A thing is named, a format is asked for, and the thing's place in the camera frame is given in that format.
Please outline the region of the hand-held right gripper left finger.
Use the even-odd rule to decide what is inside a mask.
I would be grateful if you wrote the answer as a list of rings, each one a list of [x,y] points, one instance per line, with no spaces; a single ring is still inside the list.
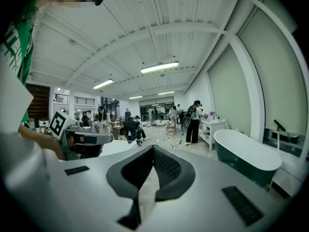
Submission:
[[[151,147],[67,162],[47,151],[47,231],[155,232],[154,215],[140,219],[137,188],[152,164]]]

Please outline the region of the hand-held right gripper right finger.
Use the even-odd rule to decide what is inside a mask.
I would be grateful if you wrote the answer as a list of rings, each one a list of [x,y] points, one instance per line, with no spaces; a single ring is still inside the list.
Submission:
[[[195,180],[181,197],[156,202],[159,180],[152,169],[139,192],[139,232],[266,232],[290,204],[222,162],[178,149],[169,152],[193,165]],[[251,209],[244,203],[233,205],[223,192],[228,187],[236,187],[262,217],[246,225],[239,211],[248,215]]]

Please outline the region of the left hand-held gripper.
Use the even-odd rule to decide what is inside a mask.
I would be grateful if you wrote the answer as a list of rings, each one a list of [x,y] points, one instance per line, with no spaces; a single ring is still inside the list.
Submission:
[[[112,134],[90,132],[83,122],[57,110],[49,124],[52,135],[59,140],[64,160],[98,157],[102,145],[113,141]]]

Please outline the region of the person's left forearm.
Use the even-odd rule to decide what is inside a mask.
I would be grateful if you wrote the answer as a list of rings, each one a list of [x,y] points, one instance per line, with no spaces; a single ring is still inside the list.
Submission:
[[[19,125],[18,132],[22,137],[35,141],[42,149],[54,151],[59,160],[64,160],[64,153],[57,138],[32,131],[22,124]]]

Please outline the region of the brown wooden desk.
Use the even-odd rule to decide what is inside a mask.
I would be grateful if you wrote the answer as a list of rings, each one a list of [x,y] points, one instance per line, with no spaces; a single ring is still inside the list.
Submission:
[[[111,123],[112,126],[112,134],[115,140],[122,140],[122,138],[125,136],[125,128],[122,125],[121,121],[115,121]]]

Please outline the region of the black office chair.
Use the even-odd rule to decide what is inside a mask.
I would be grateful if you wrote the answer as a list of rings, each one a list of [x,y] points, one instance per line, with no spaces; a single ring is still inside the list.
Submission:
[[[129,141],[135,141],[137,139],[137,131],[136,131],[136,122],[132,121],[124,121],[123,126],[125,128],[125,137]]]

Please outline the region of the black balcony railing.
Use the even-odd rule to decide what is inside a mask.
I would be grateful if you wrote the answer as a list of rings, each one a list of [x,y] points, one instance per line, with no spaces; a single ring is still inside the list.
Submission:
[[[57,94],[57,93],[54,94],[55,102],[69,103],[69,99],[70,99],[69,95]],[[81,105],[95,105],[95,99],[75,96],[74,103]]]

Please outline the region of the green white bathtub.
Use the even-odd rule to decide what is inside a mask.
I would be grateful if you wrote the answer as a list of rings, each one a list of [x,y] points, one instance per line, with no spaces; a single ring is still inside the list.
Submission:
[[[262,188],[269,186],[282,165],[279,153],[241,132],[219,130],[214,140],[218,160]]]

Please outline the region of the white vanity cabinet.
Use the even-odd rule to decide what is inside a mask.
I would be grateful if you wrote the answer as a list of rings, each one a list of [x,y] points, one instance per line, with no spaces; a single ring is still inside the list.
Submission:
[[[214,134],[219,130],[225,129],[225,124],[225,119],[220,121],[201,119],[198,135],[209,145],[209,151],[212,151],[212,146],[214,144]]]

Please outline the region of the dark glass door front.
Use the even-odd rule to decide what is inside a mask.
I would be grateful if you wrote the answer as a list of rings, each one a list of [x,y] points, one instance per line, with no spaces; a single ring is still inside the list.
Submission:
[[[148,109],[149,106],[152,107],[153,111],[156,107],[159,112],[159,119],[161,120],[169,120],[169,111],[175,105],[174,98],[163,97],[156,99],[143,100],[139,102],[140,105],[140,115],[142,122],[149,122]]]

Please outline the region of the black backpack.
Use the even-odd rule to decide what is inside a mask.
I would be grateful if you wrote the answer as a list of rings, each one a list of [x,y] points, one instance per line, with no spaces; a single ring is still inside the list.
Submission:
[[[194,105],[191,105],[186,114],[185,117],[189,118],[189,119],[193,119],[196,116],[196,107]]]

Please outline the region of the brown wooden slatted panel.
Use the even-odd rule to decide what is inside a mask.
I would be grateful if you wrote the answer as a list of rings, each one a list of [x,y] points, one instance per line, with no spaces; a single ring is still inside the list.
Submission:
[[[27,90],[33,96],[27,112],[30,119],[47,119],[49,120],[49,98],[50,87],[26,84]]]

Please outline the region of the grey roller blind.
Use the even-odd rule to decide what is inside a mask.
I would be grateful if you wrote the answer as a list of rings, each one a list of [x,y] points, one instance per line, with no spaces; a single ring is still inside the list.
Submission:
[[[282,144],[302,150],[307,127],[307,96],[294,52],[277,25],[257,9],[240,35],[261,82],[265,102],[265,128],[279,122],[288,132]]]
[[[251,134],[251,106],[247,83],[232,48],[210,69],[216,113],[232,130]]]

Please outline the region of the black freestanding tub faucet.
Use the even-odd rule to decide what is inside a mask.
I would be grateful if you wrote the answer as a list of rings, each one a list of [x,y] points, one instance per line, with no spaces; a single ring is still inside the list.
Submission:
[[[286,129],[274,119],[274,123],[277,125],[277,152],[279,153],[280,150],[280,131],[286,132]]]

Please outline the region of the person's green t-shirt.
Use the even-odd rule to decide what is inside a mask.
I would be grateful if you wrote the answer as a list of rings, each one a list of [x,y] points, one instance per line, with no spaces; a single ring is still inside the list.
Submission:
[[[34,48],[33,32],[38,19],[37,0],[30,0],[10,23],[0,47],[0,66],[10,69],[26,86]]]

